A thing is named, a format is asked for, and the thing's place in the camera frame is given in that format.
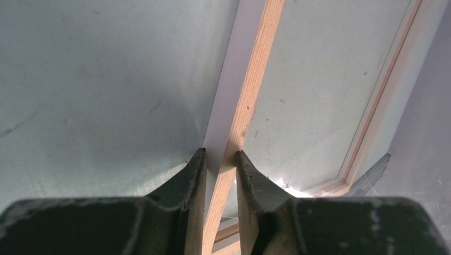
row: scratch mark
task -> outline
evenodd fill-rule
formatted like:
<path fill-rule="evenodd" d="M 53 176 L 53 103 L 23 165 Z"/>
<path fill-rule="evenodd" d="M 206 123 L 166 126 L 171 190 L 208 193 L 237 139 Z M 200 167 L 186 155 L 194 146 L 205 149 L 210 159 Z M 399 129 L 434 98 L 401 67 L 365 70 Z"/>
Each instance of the scratch mark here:
<path fill-rule="evenodd" d="M 403 192 L 401 193 L 401 195 L 406 195 L 406 194 L 428 194 L 430 192 Z"/>
<path fill-rule="evenodd" d="M 5 136 L 11 134 L 12 132 L 14 132 L 18 128 L 20 128 L 20 126 L 25 124 L 25 122 L 30 121 L 32 118 L 34 118 L 36 116 L 36 114 L 37 114 L 37 112 L 33 113 L 33 115 L 31 117 L 29 117 L 28 119 L 22 121 L 21 123 L 16 124 L 16 126 L 13 129 L 7 129 L 3 132 L 0 132 L 0 139 L 4 138 Z"/>
<path fill-rule="evenodd" d="M 354 17 L 354 22 L 353 22 L 353 28 L 352 28 L 352 33 L 351 33 L 351 43 L 350 43 L 350 45 L 353 45 L 354 39 L 355 39 L 355 26 L 356 26 L 356 24 L 357 24 L 358 12 L 359 12 L 359 10 L 360 10 L 360 9 L 359 9 L 359 6 L 360 6 L 360 2 L 359 2 L 358 5 L 357 5 L 357 13 L 355 14 L 355 17 Z M 348 87 L 346 88 L 346 93 L 345 93 L 345 95 L 343 96 L 343 88 L 344 88 L 344 86 L 345 86 L 346 78 L 347 78 L 347 76 L 348 76 L 348 68 L 349 68 L 349 62 L 350 62 L 351 52 L 352 52 L 352 50 L 349 49 L 348 57 L 346 58 L 346 67 L 345 67 L 345 72 L 344 72 L 344 75 L 343 75 L 343 81 L 341 82 L 340 97 L 342 98 L 342 100 L 345 99 L 345 97 L 346 97 L 346 95 L 348 94 L 348 91 L 349 91 L 349 89 L 350 89 L 350 87 L 351 87 L 351 84 L 352 84 L 352 82 L 349 82 L 349 85 L 348 85 Z"/>
<path fill-rule="evenodd" d="M 368 183 L 368 185 L 371 187 L 371 189 L 374 191 L 374 193 L 379 196 L 379 194 L 377 193 L 377 191 L 373 188 L 373 186 L 371 185 L 370 181 L 368 181 L 368 178 L 366 178 L 366 174 L 364 174 L 363 176 L 365 176 L 365 180 Z"/>
<path fill-rule="evenodd" d="M 0 133 L 0 139 L 4 138 L 7 135 L 9 135 L 11 132 L 13 132 L 12 129 L 7 129 L 7 130 L 3 131 L 2 133 Z"/>
<path fill-rule="evenodd" d="M 438 210 L 438 223 L 441 223 L 441 210 L 440 207 L 438 206 L 438 202 L 437 202 L 437 210 Z"/>
<path fill-rule="evenodd" d="M 152 108 L 152 110 L 149 113 L 149 115 L 152 114 L 160 105 L 161 105 L 161 102 L 159 102 L 154 108 Z"/>
<path fill-rule="evenodd" d="M 66 27 L 66 22 L 64 21 L 64 16 L 63 16 L 63 13 L 62 13 L 62 12 L 60 12 L 60 15 L 61 15 L 61 22 L 63 22 L 63 24 L 64 24 L 64 27 Z"/>
<path fill-rule="evenodd" d="M 321 99 L 320 95 L 318 94 L 318 92 L 316 92 L 316 90 L 313 88 L 313 86 L 310 86 L 310 89 L 312 90 L 312 92 L 315 94 L 317 99 Z"/>
<path fill-rule="evenodd" d="M 250 120 L 253 120 L 255 117 L 255 113 L 257 112 L 257 108 L 254 106 L 254 113 L 252 114 L 252 116 L 250 117 Z"/>
<path fill-rule="evenodd" d="M 383 51 L 382 51 L 382 54 L 381 54 L 381 56 L 380 56 L 380 58 L 379 58 L 378 68 L 379 68 L 379 66 L 380 66 L 380 63 L 382 62 L 382 56 L 383 56 Z"/>

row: plywood edge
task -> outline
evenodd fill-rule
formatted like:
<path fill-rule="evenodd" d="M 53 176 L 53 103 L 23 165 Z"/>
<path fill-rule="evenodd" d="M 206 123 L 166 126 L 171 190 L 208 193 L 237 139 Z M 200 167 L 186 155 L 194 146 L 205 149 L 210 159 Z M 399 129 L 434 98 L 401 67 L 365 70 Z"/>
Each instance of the plywood edge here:
<path fill-rule="evenodd" d="M 222 248 L 219 251 L 213 252 L 212 255 L 235 255 L 241 250 L 240 241 L 236 241 L 235 243 Z"/>
<path fill-rule="evenodd" d="M 397 37 L 395 38 L 394 49 L 389 52 L 389 62 L 386 67 L 382 70 L 380 78 L 376 86 L 375 90 L 370 98 L 370 102 L 364 112 L 362 117 L 362 121 L 357 128 L 356 136 L 354 136 L 353 142 L 350 146 L 348 155 L 346 156 L 343 164 L 343 168 L 340 171 L 340 174 L 336 179 L 328 181 L 326 183 L 320 184 L 317 187 L 314 187 L 310 190 L 307 190 L 309 194 L 313 196 L 341 196 L 349 191 L 352 183 L 354 182 L 355 176 L 360 169 L 361 160 L 364 158 L 364 155 L 368 153 L 368 149 L 365 150 L 364 139 L 368 138 L 368 130 L 371 126 L 374 126 L 375 123 L 373 120 L 376 109 L 380 107 L 380 100 L 384 93 L 387 93 L 387 84 L 390 76 L 392 75 L 392 71 L 397 64 L 398 57 L 400 55 L 401 50 L 404 47 L 404 43 L 406 41 L 407 35 L 411 31 L 411 27 L 414 23 L 415 18 L 417 17 L 417 13 L 420 10 L 420 6 L 422 6 L 423 2 L 428 2 L 429 0 L 415 0 L 411 6 L 408 7 L 406 18 L 401 23 L 401 30 L 398 32 Z"/>
<path fill-rule="evenodd" d="M 214 243 L 220 242 L 238 233 L 239 233 L 238 223 L 228 226 L 224 229 L 218 230 L 218 232 L 216 233 L 216 237 L 214 239 Z"/>
<path fill-rule="evenodd" d="M 244 26 L 250 30 L 250 33 L 255 29 L 257 34 L 253 39 L 253 48 L 250 59 L 243 59 L 241 55 L 236 56 L 241 62 L 247 62 L 248 67 L 242 83 L 242 90 L 236 106 L 230 133 L 227 138 L 221 165 L 219 166 L 218 177 L 214 185 L 210 206 L 207 211 L 203 232 L 202 254 L 204 255 L 209 255 L 212 251 L 222 212 L 235 177 L 235 153 L 241 150 L 244 143 L 247 127 L 257 99 L 260 84 L 263 80 L 263 74 L 269 58 L 275 32 L 279 24 L 284 1 L 285 0 L 239 1 L 226 58 L 228 57 L 230 44 L 233 40 L 237 41 L 235 47 L 240 47 L 239 41 L 242 39 L 239 35 L 234 34 L 235 29 L 240 30 L 242 33 L 243 29 L 240 29 L 240 27 Z M 256 17 L 255 14 L 259 12 L 260 4 L 263 5 L 263 11 L 260 12 L 260 16 L 258 17 L 258 25 L 255 27 L 249 26 L 248 19 L 249 17 Z M 223 67 L 223 71 L 221 72 L 221 79 L 223 78 L 224 68 L 226 68 L 226 66 Z"/>

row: wooden strip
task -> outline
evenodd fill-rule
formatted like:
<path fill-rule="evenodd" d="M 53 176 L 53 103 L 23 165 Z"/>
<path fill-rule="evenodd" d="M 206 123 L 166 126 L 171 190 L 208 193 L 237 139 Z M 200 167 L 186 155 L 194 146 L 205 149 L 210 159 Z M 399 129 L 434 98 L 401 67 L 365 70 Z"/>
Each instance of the wooden strip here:
<path fill-rule="evenodd" d="M 223 230 L 219 230 L 216 233 L 214 243 L 220 242 L 220 241 L 222 241 L 226 238 L 229 238 L 237 233 L 239 233 L 239 224 L 238 223 L 228 226 L 228 227 L 224 228 Z"/>
<path fill-rule="evenodd" d="M 248 10 L 242 10 L 246 2 Z M 275 32 L 280 20 L 280 14 L 285 0 L 266 0 L 263 14 L 257 30 L 252 54 L 241 90 L 241 95 L 233 118 L 229 138 L 225 147 L 222 164 L 213 190 L 212 200 L 207 212 L 204 225 L 202 254 L 209 255 L 212 251 L 219 221 L 226 204 L 233 179 L 235 177 L 235 153 L 241 150 L 247 127 L 250 122 L 258 90 L 263 80 L 266 63 L 269 58 Z M 255 1 L 240 1 L 238 15 L 248 15 L 247 12 L 255 8 Z"/>
<path fill-rule="evenodd" d="M 392 74 L 393 68 L 395 67 L 395 64 L 398 60 L 399 54 L 401 52 L 401 49 L 403 48 L 404 42 L 407 38 L 407 35 L 411 29 L 411 26 L 413 24 L 413 21 L 418 13 L 418 10 L 420 8 L 420 5 L 422 3 L 422 0 L 416 0 L 416 2 L 414 3 L 412 12 L 410 13 L 408 20 L 407 20 L 407 24 L 401 34 L 399 43 L 396 45 L 395 48 L 395 52 L 393 57 L 390 60 L 389 66 L 387 68 L 387 71 L 381 81 L 379 90 L 377 91 L 376 95 L 375 95 L 375 99 L 373 104 L 371 105 L 370 110 L 367 112 L 367 118 L 365 119 L 365 122 L 363 124 L 363 128 L 361 129 L 360 134 L 357 137 L 357 143 L 354 147 L 354 150 L 352 151 L 350 160 L 349 160 L 349 164 L 346 166 L 345 171 L 343 173 L 343 175 L 341 177 L 338 177 L 337 179 L 334 179 L 332 181 L 329 181 L 325 184 L 320 185 L 319 187 L 315 187 L 311 190 L 308 190 L 307 192 L 309 192 L 309 194 L 313 195 L 313 196 L 339 196 L 339 195 L 343 195 L 346 192 L 348 192 L 348 190 L 350 189 L 350 186 L 352 185 L 352 182 L 358 172 L 358 167 L 356 167 L 356 165 L 354 165 L 354 163 L 356 162 L 356 157 L 357 154 L 360 153 L 361 151 L 361 146 L 363 143 L 363 139 L 365 138 L 365 136 L 367 135 L 367 131 L 368 128 L 370 127 L 370 124 L 373 120 L 374 117 L 374 113 L 377 109 L 377 107 L 379 106 L 379 102 L 380 99 L 382 97 L 382 94 L 385 91 L 385 88 L 387 86 L 388 80 Z"/>
<path fill-rule="evenodd" d="M 212 255 L 235 255 L 241 249 L 240 241 L 237 241 L 217 252 L 212 253 Z"/>
<path fill-rule="evenodd" d="M 240 241 L 240 235 L 237 233 L 229 238 L 226 238 L 222 241 L 219 241 L 213 245 L 212 253 L 215 253 L 219 250 L 226 248 L 227 246 L 232 245 L 233 243 Z"/>

